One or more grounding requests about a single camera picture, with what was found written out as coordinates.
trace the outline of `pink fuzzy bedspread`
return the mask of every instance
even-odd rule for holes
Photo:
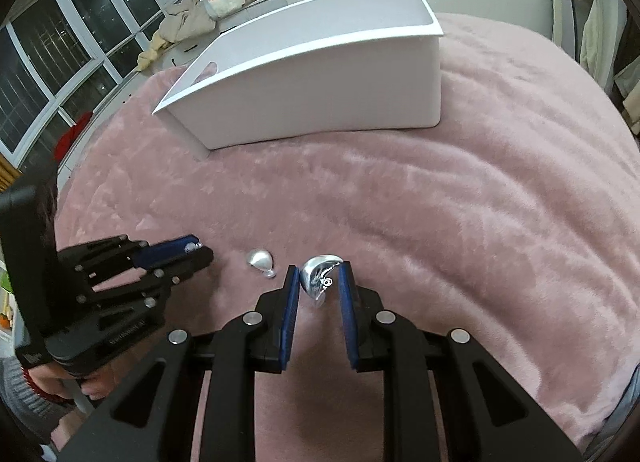
[[[432,129],[312,135],[197,162],[151,115],[182,70],[152,77],[61,194],[59,246],[195,233],[215,264],[167,310],[194,334],[252,309],[290,263],[340,255],[424,330],[468,329],[580,444],[640,362],[640,153],[551,42],[439,18]],[[245,264],[255,247],[273,253],[276,279]],[[289,369],[257,377],[258,459],[382,460],[382,378],[350,370],[337,295],[319,310],[305,298]]]

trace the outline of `silver bolt head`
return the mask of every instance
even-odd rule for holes
[[[376,320],[383,325],[390,325],[396,320],[396,315],[389,310],[381,310],[376,314]]]
[[[463,330],[462,328],[456,328],[455,330],[451,331],[451,339],[453,339],[456,343],[464,345],[465,343],[469,342],[471,336],[466,330]]]
[[[247,312],[242,316],[242,321],[246,325],[258,325],[262,322],[262,314],[259,312]]]
[[[200,247],[202,247],[201,243],[194,243],[192,241],[190,241],[189,243],[187,243],[184,246],[184,252],[193,252],[196,251],[196,249],[199,249]]]
[[[168,339],[172,345],[181,345],[187,340],[187,337],[189,337],[189,334],[187,332],[185,332],[184,330],[178,329],[178,330],[173,330],[169,332]]]

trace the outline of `shiny metal object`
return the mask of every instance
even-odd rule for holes
[[[202,244],[200,242],[198,243],[194,243],[193,241],[190,241],[189,243],[187,243],[184,246],[184,252],[193,252],[193,251],[197,251],[198,249],[200,249],[202,247]]]
[[[465,343],[469,342],[471,336],[466,330],[462,330],[462,328],[456,328],[455,330],[451,331],[451,339],[453,339],[456,343],[464,345]]]
[[[339,256],[321,254],[308,260],[300,269],[300,285],[316,306],[324,303],[324,293],[334,283],[329,274],[342,262]]]
[[[383,325],[390,325],[396,320],[396,315],[388,310],[381,310],[376,314],[376,320]]]
[[[272,278],[276,275],[273,270],[273,256],[266,249],[253,249],[246,255],[246,262],[252,267],[261,270],[263,275]]]
[[[181,345],[187,340],[187,337],[189,337],[189,334],[181,329],[169,332],[169,342],[172,345]]]
[[[244,321],[246,325],[258,325],[262,323],[262,314],[259,312],[247,312],[242,316],[242,321]]]

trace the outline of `white box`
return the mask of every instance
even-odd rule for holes
[[[323,131],[431,127],[441,35],[425,0],[305,0],[222,34],[154,114],[200,158]]]

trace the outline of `curtain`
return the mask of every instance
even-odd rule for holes
[[[20,172],[0,155],[0,192],[13,184],[18,176],[20,176]]]

